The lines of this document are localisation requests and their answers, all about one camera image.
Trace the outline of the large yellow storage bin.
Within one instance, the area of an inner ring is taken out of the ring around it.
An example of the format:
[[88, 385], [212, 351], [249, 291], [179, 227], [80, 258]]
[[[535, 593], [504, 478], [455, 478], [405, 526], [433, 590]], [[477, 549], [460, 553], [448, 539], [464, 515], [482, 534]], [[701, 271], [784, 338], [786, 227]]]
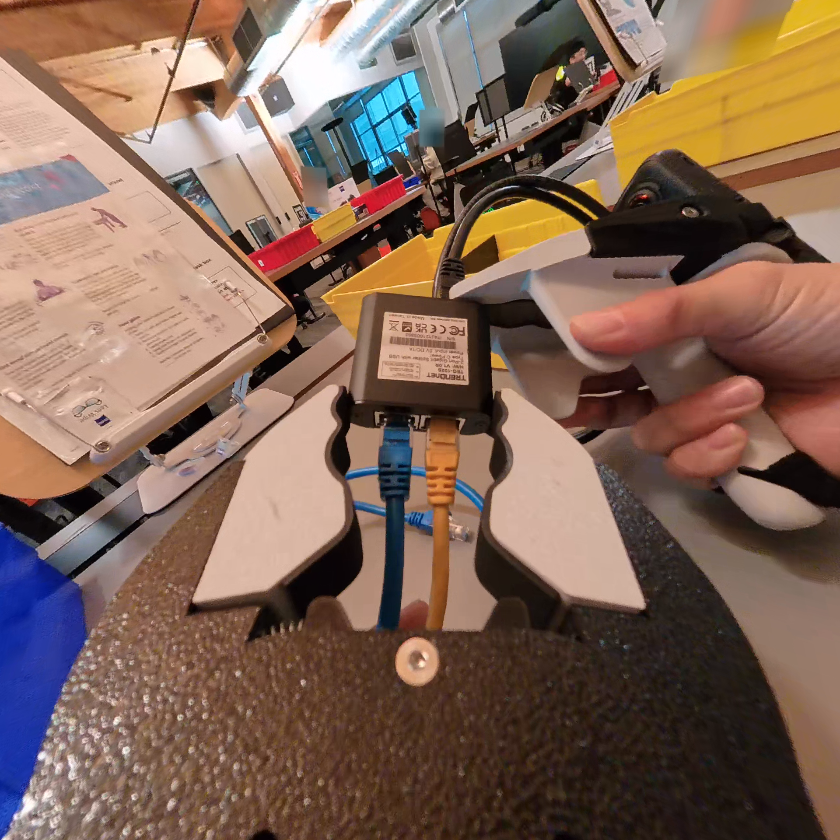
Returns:
[[794, 2], [767, 57], [680, 80], [611, 123], [625, 187], [652, 154], [710, 167], [839, 130], [839, 2]]

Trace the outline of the white stand base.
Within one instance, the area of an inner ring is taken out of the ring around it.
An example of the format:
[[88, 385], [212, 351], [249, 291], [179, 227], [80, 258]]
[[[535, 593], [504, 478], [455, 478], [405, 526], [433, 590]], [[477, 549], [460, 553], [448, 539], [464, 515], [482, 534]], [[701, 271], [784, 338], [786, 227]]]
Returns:
[[163, 456], [155, 456], [137, 479], [144, 515], [186, 494], [263, 434], [293, 407], [291, 396], [271, 390], [249, 393]]

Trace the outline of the red storage bin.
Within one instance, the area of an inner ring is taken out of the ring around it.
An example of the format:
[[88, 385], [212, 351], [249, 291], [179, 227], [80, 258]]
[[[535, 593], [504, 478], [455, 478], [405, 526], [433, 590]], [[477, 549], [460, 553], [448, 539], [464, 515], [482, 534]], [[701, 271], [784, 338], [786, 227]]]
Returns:
[[362, 212], [361, 209], [363, 208], [369, 215], [374, 215], [399, 201], [405, 194], [406, 188], [403, 178], [397, 175], [369, 191], [363, 192], [362, 195], [351, 198], [350, 204], [354, 211]]
[[311, 225], [294, 230], [277, 241], [250, 254], [248, 258], [265, 273], [286, 266], [321, 245]]

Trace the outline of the yellow plastic bin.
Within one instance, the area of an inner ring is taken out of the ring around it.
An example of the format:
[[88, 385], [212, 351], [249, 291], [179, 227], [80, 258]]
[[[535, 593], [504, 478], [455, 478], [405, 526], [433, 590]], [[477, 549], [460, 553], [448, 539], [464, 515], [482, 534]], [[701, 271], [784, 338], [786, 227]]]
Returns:
[[[431, 238], [416, 236], [352, 276], [323, 298], [342, 325], [356, 338], [363, 299], [375, 291], [429, 298], [434, 273], [452, 225], [435, 230]], [[580, 229], [581, 223], [563, 211], [532, 199], [485, 211], [472, 227], [463, 262], [490, 242], [498, 260], [516, 256], [549, 238]]]

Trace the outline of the wooden document board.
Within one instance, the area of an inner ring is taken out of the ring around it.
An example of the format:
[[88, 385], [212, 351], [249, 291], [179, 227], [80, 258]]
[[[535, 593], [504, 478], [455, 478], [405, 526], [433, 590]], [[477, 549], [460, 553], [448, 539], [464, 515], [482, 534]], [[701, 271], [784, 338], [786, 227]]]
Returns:
[[636, 81], [661, 67], [667, 43], [645, 1], [577, 1], [616, 74]]
[[[225, 257], [218, 260], [226, 266], [236, 266], [236, 273], [247, 272], [250, 286], [265, 288], [276, 301], [281, 301], [279, 314], [272, 314], [263, 319], [268, 331], [269, 349], [263, 358], [280, 350], [293, 337], [295, 322], [294, 311], [288, 298], [249, 260], [242, 250], [227, 237], [205, 213], [189, 204], [170, 184], [162, 178], [143, 157], [131, 149], [127, 143], [111, 131], [92, 111], [71, 95], [58, 80], [46, 69], [18, 49], [1, 51], [1, 57], [8, 65], [22, 72], [37, 88], [54, 99], [60, 106], [78, 118], [111, 146], [122, 158], [129, 162], [147, 180], [154, 189], [166, 196], [184, 214], [192, 219], [192, 225], [203, 231], [196, 241], [196, 246], [203, 257], [209, 256], [209, 242], [213, 241], [217, 249], [225, 252]], [[2, 493], [22, 499], [46, 499], [65, 496], [90, 484], [96, 478], [117, 465], [125, 455], [105, 454], [103, 464], [94, 463], [84, 455], [74, 465], [64, 465], [55, 455], [50, 455], [47, 448], [28, 437], [24, 431], [16, 428], [8, 420], [1, 422], [2, 455], [9, 457], [7, 465], [2, 466]]]

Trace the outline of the large dark display screen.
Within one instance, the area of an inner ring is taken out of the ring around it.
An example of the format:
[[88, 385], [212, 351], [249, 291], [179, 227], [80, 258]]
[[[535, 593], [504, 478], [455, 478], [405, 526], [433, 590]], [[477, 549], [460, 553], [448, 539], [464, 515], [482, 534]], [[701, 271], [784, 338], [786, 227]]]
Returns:
[[589, 55], [601, 49], [577, 2], [537, 2], [499, 42], [504, 72], [510, 81], [530, 83], [539, 72], [562, 64], [578, 40]]

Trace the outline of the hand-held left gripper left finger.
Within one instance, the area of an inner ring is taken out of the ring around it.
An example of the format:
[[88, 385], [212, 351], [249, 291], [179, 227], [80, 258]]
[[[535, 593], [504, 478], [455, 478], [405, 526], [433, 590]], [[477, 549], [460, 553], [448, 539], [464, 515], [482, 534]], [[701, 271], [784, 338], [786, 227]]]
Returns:
[[351, 405], [345, 387], [325, 386], [247, 454], [194, 591], [197, 610], [305, 613], [358, 577], [363, 543], [346, 479]]

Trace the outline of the black floor lamp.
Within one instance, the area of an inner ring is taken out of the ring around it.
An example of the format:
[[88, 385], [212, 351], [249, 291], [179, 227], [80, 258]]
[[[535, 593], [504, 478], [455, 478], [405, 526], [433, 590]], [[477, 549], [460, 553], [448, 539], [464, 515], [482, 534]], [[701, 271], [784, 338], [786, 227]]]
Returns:
[[352, 166], [340, 131], [342, 123], [343, 118], [333, 118], [322, 126], [322, 132], [327, 136], [332, 151], [335, 153], [341, 174], [341, 182], [345, 182], [348, 179], [352, 179]]

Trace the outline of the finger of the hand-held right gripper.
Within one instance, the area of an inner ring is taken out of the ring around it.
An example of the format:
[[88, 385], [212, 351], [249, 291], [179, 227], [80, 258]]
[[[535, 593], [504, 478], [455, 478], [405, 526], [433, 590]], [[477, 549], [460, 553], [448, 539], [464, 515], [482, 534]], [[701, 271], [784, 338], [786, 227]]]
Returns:
[[449, 299], [473, 301], [481, 305], [531, 301], [529, 275], [532, 271], [546, 269], [552, 279], [556, 271], [551, 266], [568, 259], [588, 258], [590, 251], [587, 234], [579, 228], [526, 248], [458, 282], [449, 292]]
[[531, 404], [556, 421], [574, 414], [581, 388], [581, 363], [555, 331], [533, 325], [491, 327], [490, 344]]

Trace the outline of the white wipe packet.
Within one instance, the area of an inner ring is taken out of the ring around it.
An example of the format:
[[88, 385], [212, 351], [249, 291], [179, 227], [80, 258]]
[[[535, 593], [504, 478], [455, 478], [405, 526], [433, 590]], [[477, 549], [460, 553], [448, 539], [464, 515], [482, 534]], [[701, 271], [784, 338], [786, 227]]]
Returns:
[[91, 379], [69, 385], [46, 402], [43, 411], [87, 449], [108, 443], [115, 432], [140, 414], [109, 384]]

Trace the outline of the printed instruction sheet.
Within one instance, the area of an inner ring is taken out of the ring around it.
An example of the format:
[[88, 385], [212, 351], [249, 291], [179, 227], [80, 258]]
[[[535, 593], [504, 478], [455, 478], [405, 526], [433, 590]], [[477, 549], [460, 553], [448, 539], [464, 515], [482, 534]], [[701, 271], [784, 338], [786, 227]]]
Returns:
[[[212, 281], [233, 281], [262, 323], [282, 303], [214, 241], [203, 257], [191, 218], [3, 59], [1, 76], [2, 418], [71, 466], [257, 363], [253, 321]], [[91, 449], [43, 411], [86, 379], [140, 410]]]

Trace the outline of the black computer monitor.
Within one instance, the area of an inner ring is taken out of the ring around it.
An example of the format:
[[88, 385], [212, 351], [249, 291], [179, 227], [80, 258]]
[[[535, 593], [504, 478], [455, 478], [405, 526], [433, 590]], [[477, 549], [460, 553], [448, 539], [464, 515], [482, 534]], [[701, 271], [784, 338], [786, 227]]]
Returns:
[[511, 112], [508, 97], [507, 75], [502, 74], [476, 93], [476, 102], [481, 122], [489, 127], [498, 123]]

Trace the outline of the blue plastic bin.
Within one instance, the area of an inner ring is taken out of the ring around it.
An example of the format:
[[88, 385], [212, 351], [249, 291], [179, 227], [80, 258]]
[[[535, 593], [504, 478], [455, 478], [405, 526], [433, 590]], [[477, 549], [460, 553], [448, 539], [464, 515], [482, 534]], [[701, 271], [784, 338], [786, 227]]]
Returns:
[[1, 835], [87, 637], [80, 587], [1, 528]]

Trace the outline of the person's right hand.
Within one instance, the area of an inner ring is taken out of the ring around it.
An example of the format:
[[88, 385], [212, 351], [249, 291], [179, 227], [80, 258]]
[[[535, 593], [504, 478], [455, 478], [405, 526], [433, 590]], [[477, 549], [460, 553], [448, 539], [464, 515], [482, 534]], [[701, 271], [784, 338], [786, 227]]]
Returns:
[[581, 383], [565, 427], [632, 427], [637, 448], [693, 486], [713, 487], [740, 464], [739, 425], [759, 407], [795, 448], [839, 471], [839, 268], [748, 262], [691, 284], [587, 312], [571, 323], [592, 352], [634, 357], [701, 338], [737, 372], [664, 405], [634, 367]]

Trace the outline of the grey desk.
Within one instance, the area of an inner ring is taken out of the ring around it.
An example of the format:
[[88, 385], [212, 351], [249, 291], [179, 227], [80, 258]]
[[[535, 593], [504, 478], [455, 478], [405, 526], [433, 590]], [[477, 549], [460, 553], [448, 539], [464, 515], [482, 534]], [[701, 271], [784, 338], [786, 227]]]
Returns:
[[[349, 381], [354, 340], [344, 327], [311, 339], [302, 357], [266, 382], [299, 403], [326, 384]], [[724, 497], [681, 486], [625, 430], [586, 448], [614, 470], [717, 588], [748, 636], [780, 703], [815, 809], [838, 838], [838, 514], [818, 528], [771, 534]], [[38, 555], [77, 576], [88, 627], [221, 469], [168, 508], [142, 519], [137, 479], [127, 480], [87, 514], [47, 540]], [[382, 586], [382, 522], [360, 517], [364, 567], [341, 597], [356, 627], [373, 624]], [[480, 587], [472, 545], [457, 542], [447, 629], [478, 628], [492, 600]]]

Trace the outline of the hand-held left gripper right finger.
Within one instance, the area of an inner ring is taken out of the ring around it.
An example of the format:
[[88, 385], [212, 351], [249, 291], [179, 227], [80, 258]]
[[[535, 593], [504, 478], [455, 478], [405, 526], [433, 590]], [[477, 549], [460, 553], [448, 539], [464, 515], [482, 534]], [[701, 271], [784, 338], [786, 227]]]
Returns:
[[628, 615], [647, 604], [591, 455], [523, 396], [495, 394], [491, 484], [476, 537], [478, 581], [518, 599], [530, 625], [574, 606]]

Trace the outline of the small yellow storage bin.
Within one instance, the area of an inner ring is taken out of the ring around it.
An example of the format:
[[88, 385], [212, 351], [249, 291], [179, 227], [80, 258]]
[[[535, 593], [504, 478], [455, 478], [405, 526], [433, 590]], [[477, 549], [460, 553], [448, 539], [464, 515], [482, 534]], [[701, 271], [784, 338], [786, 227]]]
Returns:
[[319, 243], [325, 244], [338, 237], [357, 223], [354, 207], [351, 203], [344, 203], [338, 208], [314, 219], [311, 230]]

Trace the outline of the black ethernet splitter box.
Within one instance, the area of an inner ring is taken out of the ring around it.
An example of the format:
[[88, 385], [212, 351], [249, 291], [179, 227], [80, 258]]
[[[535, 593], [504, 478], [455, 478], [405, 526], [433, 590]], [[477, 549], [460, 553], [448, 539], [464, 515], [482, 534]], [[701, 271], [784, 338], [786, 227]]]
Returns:
[[378, 427], [412, 417], [489, 430], [494, 395], [490, 327], [478, 303], [374, 292], [364, 298], [350, 378], [352, 421]]

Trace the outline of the black loudspeaker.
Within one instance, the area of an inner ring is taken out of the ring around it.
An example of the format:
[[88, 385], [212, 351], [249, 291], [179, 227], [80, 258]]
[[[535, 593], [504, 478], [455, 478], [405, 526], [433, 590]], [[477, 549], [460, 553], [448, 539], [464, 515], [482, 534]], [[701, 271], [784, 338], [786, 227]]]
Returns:
[[273, 119], [288, 113], [295, 107], [295, 100], [282, 77], [275, 78], [260, 92], [269, 116]]

